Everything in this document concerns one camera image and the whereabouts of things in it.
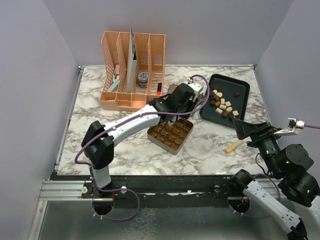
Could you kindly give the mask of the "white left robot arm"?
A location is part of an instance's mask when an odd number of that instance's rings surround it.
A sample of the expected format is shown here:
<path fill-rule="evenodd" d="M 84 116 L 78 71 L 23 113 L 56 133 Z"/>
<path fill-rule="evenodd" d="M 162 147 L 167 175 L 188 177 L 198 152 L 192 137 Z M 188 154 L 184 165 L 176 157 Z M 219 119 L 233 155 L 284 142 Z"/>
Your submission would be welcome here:
<path fill-rule="evenodd" d="M 186 117 L 198 103 L 197 97 L 203 90 L 198 83 L 181 83 L 172 93 L 156 97 L 138 111 L 122 118 L 101 124 L 90 124 L 81 143 L 83 152 L 90 162 L 93 191 L 106 197 L 111 190 L 109 164 L 114 159 L 115 147 L 128 137 L 162 123 L 173 124 L 180 117 Z"/>

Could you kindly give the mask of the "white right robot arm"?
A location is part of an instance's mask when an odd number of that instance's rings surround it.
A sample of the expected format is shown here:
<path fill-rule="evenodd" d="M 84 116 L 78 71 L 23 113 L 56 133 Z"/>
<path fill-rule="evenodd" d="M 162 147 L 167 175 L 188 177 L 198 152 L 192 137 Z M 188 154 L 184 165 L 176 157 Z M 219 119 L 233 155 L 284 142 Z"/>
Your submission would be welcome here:
<path fill-rule="evenodd" d="M 247 146 L 257 148 L 272 178 L 295 212 L 271 196 L 248 171 L 241 169 L 230 179 L 230 191 L 244 194 L 255 201 L 283 229 L 290 240 L 318 240 L 320 238 L 320 186 L 308 173 L 314 164 L 301 144 L 290 144 L 280 149 L 281 136 L 297 135 L 306 127 L 302 120 L 289 118 L 286 128 L 276 128 L 269 122 L 253 124 L 233 119 L 239 140 L 249 137 Z"/>

